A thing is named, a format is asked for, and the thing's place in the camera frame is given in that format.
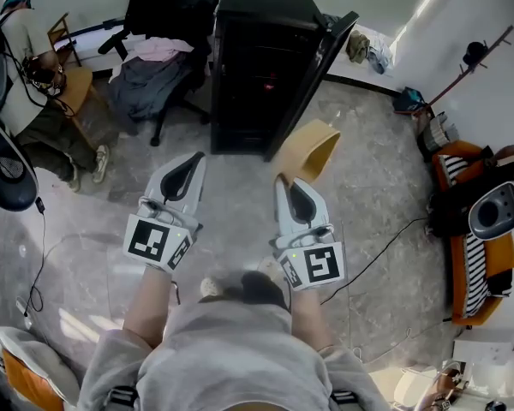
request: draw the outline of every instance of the person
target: person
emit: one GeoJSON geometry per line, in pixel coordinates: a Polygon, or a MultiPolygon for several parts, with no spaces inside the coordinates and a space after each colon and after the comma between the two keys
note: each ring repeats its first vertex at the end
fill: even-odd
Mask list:
{"type": "Polygon", "coordinates": [[[17,70],[16,66],[25,58],[37,57],[43,70],[54,72],[53,82],[62,79],[57,72],[57,54],[31,9],[31,0],[6,0],[0,20],[11,49],[10,55],[6,46],[8,77],[13,83],[0,111],[0,120],[16,137],[34,167],[53,172],[75,192],[80,189],[80,168],[93,174],[93,182],[101,183],[109,162],[109,148],[101,145],[94,151],[65,116],[61,105],[27,83],[17,70]]]}
{"type": "Polygon", "coordinates": [[[239,283],[205,279],[200,302],[168,318],[170,274],[148,266],[123,328],[99,339],[78,409],[390,409],[335,343],[315,289],[295,292],[289,310],[266,274],[246,272],[239,283]]]}
{"type": "Polygon", "coordinates": [[[438,237],[468,234],[472,205],[497,186],[511,181],[514,181],[514,145],[505,146],[494,156],[485,158],[482,175],[434,194],[428,206],[428,231],[438,237]]]}

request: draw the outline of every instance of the gray t-shirt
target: gray t-shirt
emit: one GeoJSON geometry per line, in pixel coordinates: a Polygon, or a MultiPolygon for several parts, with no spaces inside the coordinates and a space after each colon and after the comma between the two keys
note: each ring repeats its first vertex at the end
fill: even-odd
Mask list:
{"type": "Polygon", "coordinates": [[[128,331],[101,337],[78,409],[102,409],[118,385],[135,386],[139,409],[146,411],[221,411],[246,402],[337,410],[332,392],[347,402],[343,409],[389,409],[351,352],[331,346],[317,353],[290,333],[290,314],[274,305],[181,305],[154,350],[128,331]]]}
{"type": "MultiPolygon", "coordinates": [[[[17,9],[2,24],[2,32],[8,40],[15,59],[22,63],[25,57],[37,57],[52,50],[50,39],[40,25],[38,14],[33,9],[17,9]]],[[[0,120],[9,128],[12,135],[18,135],[42,111],[41,106],[31,102],[30,97],[40,105],[45,105],[47,97],[35,86],[26,85],[15,69],[14,61],[7,58],[8,76],[13,86],[0,111],[0,120]]]]}

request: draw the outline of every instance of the black cabinet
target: black cabinet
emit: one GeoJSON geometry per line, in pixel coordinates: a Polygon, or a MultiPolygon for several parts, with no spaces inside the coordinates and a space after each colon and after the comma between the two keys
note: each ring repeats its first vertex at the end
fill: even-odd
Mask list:
{"type": "Polygon", "coordinates": [[[212,152],[270,160],[356,24],[328,28],[313,0],[219,0],[212,152]]]}

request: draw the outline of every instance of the orange sofa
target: orange sofa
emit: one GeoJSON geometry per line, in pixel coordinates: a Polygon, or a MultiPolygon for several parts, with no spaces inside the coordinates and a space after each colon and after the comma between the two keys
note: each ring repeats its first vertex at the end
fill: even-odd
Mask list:
{"type": "MultiPolygon", "coordinates": [[[[441,190],[451,186],[451,179],[442,165],[442,156],[455,156],[462,159],[480,156],[481,148],[466,141],[456,141],[433,156],[433,166],[439,180],[441,190]]],[[[468,167],[454,176],[456,182],[466,182],[483,173],[483,162],[468,162],[468,167]]],[[[488,296],[479,310],[472,316],[467,314],[468,288],[466,237],[455,236],[450,238],[451,261],[453,265],[453,315],[452,321],[458,325],[483,325],[499,306],[502,298],[488,296]]],[[[494,276],[500,272],[514,268],[514,244],[509,233],[492,241],[484,241],[486,258],[486,277],[494,276]]]]}

